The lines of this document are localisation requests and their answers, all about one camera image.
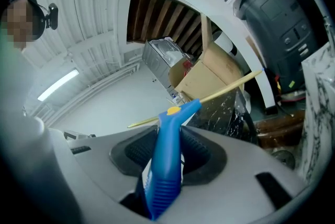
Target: person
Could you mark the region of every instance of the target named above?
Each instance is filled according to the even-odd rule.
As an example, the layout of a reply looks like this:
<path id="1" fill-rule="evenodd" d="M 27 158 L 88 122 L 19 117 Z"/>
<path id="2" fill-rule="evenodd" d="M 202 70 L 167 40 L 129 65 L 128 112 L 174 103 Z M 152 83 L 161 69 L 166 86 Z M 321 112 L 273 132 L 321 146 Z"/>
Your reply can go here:
<path id="1" fill-rule="evenodd" d="M 41 37 L 45 18 L 36 0 L 12 0 L 1 16 L 1 35 L 21 51 Z"/>

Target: wooden ceiling beam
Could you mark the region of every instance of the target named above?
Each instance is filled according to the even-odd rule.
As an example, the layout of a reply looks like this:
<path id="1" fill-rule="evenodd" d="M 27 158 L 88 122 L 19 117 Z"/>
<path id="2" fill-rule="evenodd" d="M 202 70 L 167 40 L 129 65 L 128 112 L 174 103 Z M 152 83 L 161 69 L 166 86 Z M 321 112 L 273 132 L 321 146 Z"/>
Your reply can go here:
<path id="1" fill-rule="evenodd" d="M 200 40 L 194 46 L 192 46 L 191 54 L 194 54 L 201 47 L 202 44 L 203 44 L 203 41 Z"/>
<path id="2" fill-rule="evenodd" d="M 163 21 L 164 21 L 166 12 L 168 12 L 168 10 L 169 10 L 169 8 L 170 8 L 170 5 L 171 5 L 171 2 L 172 2 L 171 0 L 165 0 L 165 1 L 164 1 L 162 10 L 161 10 L 161 12 L 159 13 L 159 16 L 158 16 L 158 19 L 157 19 L 155 28 L 153 29 L 153 32 L 152 32 L 152 38 L 153 38 L 153 39 L 157 38 L 157 36 L 158 36 L 158 34 L 159 34 L 159 31 L 160 31 L 160 29 L 161 29 L 161 27 L 162 27 L 162 23 L 163 23 Z"/>
<path id="3" fill-rule="evenodd" d="M 133 40 L 135 40 L 136 26 L 137 26 L 138 20 L 140 18 L 141 3 L 142 3 L 142 0 L 138 0 L 137 9 L 136 9 L 136 13 L 135 13 L 134 27 L 133 27 L 132 34 L 131 34 L 131 37 L 132 37 Z"/>
<path id="4" fill-rule="evenodd" d="M 174 32 L 174 35 L 172 37 L 172 40 L 174 40 L 174 42 L 177 42 L 180 34 L 183 32 L 185 26 L 190 21 L 190 19 L 193 17 L 193 15 L 194 15 L 194 12 L 192 10 L 187 11 L 186 16 L 183 18 L 182 22 L 180 23 L 180 25 L 177 27 L 176 31 Z"/>
<path id="5" fill-rule="evenodd" d="M 189 27 L 187 32 L 182 36 L 180 42 L 178 43 L 180 48 L 185 44 L 185 42 L 191 36 L 193 31 L 199 26 L 200 22 L 201 22 L 201 18 L 200 16 L 197 16 L 196 19 L 193 21 L 192 25 Z"/>
<path id="6" fill-rule="evenodd" d="M 148 32 L 148 25 L 149 25 L 150 18 L 151 18 L 151 15 L 152 15 L 152 11 L 153 11 L 153 8 L 156 4 L 156 1 L 157 0 L 150 0 L 149 7 L 148 7 L 146 17 L 145 17 L 144 22 L 143 22 L 143 27 L 142 27 L 142 34 L 141 34 L 141 40 L 142 41 L 146 40 L 146 36 L 147 36 L 147 32 Z"/>
<path id="7" fill-rule="evenodd" d="M 181 5 L 181 4 L 178 4 L 178 5 L 176 6 L 176 8 L 175 8 L 175 10 L 174 10 L 174 12 L 173 12 L 173 14 L 172 14 L 172 17 L 171 17 L 171 19 L 170 19 L 170 21 L 169 21 L 169 23 L 168 23 L 168 25 L 167 25 L 167 27 L 166 27 L 166 29 L 165 29 L 165 31 L 164 31 L 163 36 L 169 36 L 169 35 L 170 35 L 170 32 L 171 32 L 171 30 L 172 30 L 172 28 L 173 28 L 173 25 L 174 25 L 175 22 L 177 21 L 178 16 L 179 16 L 180 13 L 182 12 L 183 8 L 184 8 L 184 6 Z"/>
<path id="8" fill-rule="evenodd" d="M 194 57 L 196 57 L 196 58 L 198 58 L 201 54 L 202 54 L 202 52 L 204 52 L 204 46 L 202 45 L 202 46 L 200 46 L 199 47 L 199 49 L 194 53 Z"/>
<path id="9" fill-rule="evenodd" d="M 200 37 L 200 35 L 201 35 L 201 28 L 197 31 L 196 34 L 193 35 L 191 40 L 185 45 L 185 48 L 183 48 L 184 52 L 187 52 L 192 47 L 192 45 L 196 42 L 196 40 Z"/>

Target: fluorescent light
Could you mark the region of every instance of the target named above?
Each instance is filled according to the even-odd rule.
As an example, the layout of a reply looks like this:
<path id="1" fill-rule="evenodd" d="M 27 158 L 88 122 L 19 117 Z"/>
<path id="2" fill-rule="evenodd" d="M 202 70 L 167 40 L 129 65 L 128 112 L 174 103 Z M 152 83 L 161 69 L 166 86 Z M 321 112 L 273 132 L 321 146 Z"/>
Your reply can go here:
<path id="1" fill-rule="evenodd" d="M 59 87 L 61 87 L 64 83 L 76 77 L 79 74 L 78 70 L 74 70 L 63 78 L 60 78 L 57 82 L 51 85 L 47 90 L 45 90 L 37 99 L 39 101 L 44 101 L 48 96 L 50 96 L 53 92 L 55 92 Z"/>

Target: wooden board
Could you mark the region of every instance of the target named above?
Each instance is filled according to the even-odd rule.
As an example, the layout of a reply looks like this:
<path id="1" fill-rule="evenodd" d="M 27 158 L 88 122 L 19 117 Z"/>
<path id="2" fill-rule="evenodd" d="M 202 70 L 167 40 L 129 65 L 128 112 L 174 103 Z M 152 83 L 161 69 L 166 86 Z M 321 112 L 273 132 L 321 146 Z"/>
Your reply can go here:
<path id="1" fill-rule="evenodd" d="M 187 23 L 190 21 L 190 19 L 193 17 L 194 12 L 192 10 L 187 11 L 186 16 L 183 18 L 182 22 L 177 27 L 176 31 L 174 32 L 174 35 L 172 36 L 172 40 L 177 42 L 180 34 L 184 30 Z"/>
<path id="2" fill-rule="evenodd" d="M 285 115 L 254 123 L 262 148 L 295 146 L 302 137 L 305 111 L 297 110 L 292 116 Z"/>
<path id="3" fill-rule="evenodd" d="M 158 36 L 158 33 L 159 33 L 160 29 L 161 29 L 161 26 L 162 26 L 163 20 L 165 18 L 166 12 L 170 8 L 171 2 L 172 2 L 171 0 L 165 0 L 164 1 L 162 10 L 159 13 L 157 22 L 155 24 L 155 28 L 153 29 L 153 32 L 152 32 L 152 38 L 153 39 L 157 38 L 157 36 Z"/>
<path id="4" fill-rule="evenodd" d="M 194 34 L 191 38 L 191 40 L 185 45 L 183 48 L 184 52 L 188 52 L 188 50 L 191 48 L 191 46 L 196 42 L 196 40 L 200 37 L 201 35 L 201 28 L 200 30 L 197 31 L 196 34 Z"/>
<path id="5" fill-rule="evenodd" d="M 206 51 L 208 45 L 213 41 L 213 35 L 209 18 L 203 13 L 201 13 L 200 16 L 201 16 L 203 51 Z"/>
<path id="6" fill-rule="evenodd" d="M 200 16 L 197 16 L 196 19 L 193 21 L 192 25 L 187 30 L 187 32 L 182 36 L 182 38 L 178 42 L 178 45 L 179 45 L 180 48 L 188 40 L 188 38 L 191 36 L 191 34 L 193 33 L 193 31 L 198 27 L 198 25 L 200 24 L 200 22 L 201 22 L 201 18 L 200 18 Z"/>
<path id="7" fill-rule="evenodd" d="M 180 13 L 182 12 L 184 6 L 181 5 L 181 4 L 178 4 L 172 14 L 172 17 L 164 31 L 164 34 L 163 36 L 169 36 L 170 35 L 170 32 L 173 28 L 173 25 L 176 23 L 177 19 L 178 19 L 178 16 L 180 15 Z"/>
<path id="8" fill-rule="evenodd" d="M 146 18 L 144 19 L 143 27 L 142 27 L 142 34 L 141 34 L 142 41 L 145 41 L 147 30 L 148 30 L 148 25 L 149 25 L 152 11 L 153 11 L 156 1 L 157 0 L 150 0 L 149 7 L 146 13 Z"/>
<path id="9" fill-rule="evenodd" d="M 199 48 L 201 48 L 203 42 L 200 40 L 198 41 L 191 49 L 191 54 L 194 54 Z"/>

